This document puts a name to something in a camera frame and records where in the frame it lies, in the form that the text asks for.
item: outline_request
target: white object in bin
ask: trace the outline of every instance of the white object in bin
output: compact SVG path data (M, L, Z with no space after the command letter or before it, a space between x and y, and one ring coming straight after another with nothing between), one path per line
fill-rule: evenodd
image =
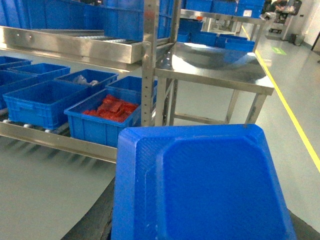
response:
M244 10L243 16L244 17L251 17L252 16L252 10Z

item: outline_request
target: stainless steel table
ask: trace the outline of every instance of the stainless steel table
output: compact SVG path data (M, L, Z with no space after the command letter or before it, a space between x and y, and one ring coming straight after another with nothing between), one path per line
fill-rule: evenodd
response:
M253 52L233 51L177 42L155 68L158 77L155 125L173 125L174 119L204 124L229 124L239 91L255 93L245 121L256 122L274 86ZM224 121L176 112L178 80L233 89Z

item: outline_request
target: metal shelving rack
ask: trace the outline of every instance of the metal shelving rack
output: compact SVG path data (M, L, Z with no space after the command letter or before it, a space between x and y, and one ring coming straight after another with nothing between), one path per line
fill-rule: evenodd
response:
M144 0L142 42L105 37L103 31L99 30L27 30L0 26L0 49L89 63L123 72L142 67L141 125L154 126L156 112L153 89L156 64L157 60L163 58L176 44L181 13L217 17L214 13L181 10L181 0L175 0L170 37L157 39L159 1ZM263 24L261 19L221 14L218 17ZM168 89L174 89L172 87L173 84L170 84ZM168 107L168 97L164 104ZM68 128L62 132L50 133L38 127L28 128L3 122L2 120L7 119L8 115L5 112L0 115L1 136L116 163L117 149L114 147L71 138Z

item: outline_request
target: stainless steel shelf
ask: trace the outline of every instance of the stainless steel shelf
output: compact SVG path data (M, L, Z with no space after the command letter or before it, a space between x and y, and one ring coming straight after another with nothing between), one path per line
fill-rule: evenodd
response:
M234 22L241 22L241 23L249 23L249 24L264 24L265 20L262 18L252 18L252 17L245 17L245 16L234 16L234 15L225 15L220 13L213 13L213 12L204 12L204 11L193 11L187 9L181 9L181 18L194 18L194 17L204 17L204 18L211 18L211 19L219 19L225 21L234 21Z
M133 71L141 67L142 42L111 42L109 40L114 38L103 35L104 32L100 30L27 30L0 26L0 49L123 71Z
M114 147L82 141L65 135L47 133L43 129L25 128L16 124L0 122L0 136L116 163L117 149Z

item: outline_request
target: epoxy floor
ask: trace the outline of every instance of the epoxy floor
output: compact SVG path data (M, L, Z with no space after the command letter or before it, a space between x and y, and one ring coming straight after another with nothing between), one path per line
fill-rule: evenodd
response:
M272 47L282 48L278 55ZM262 37L258 51L315 151L320 154L320 56L304 46ZM34 63L91 68L56 59L0 51ZM140 70L131 75L139 76ZM177 111L223 120L232 90L181 82ZM243 123L254 94L241 92L232 123ZM192 125L176 120L175 125ZM320 173L276 92L257 124L265 131L288 208L320 232ZM92 206L115 174L111 163L0 137L0 239L60 239Z

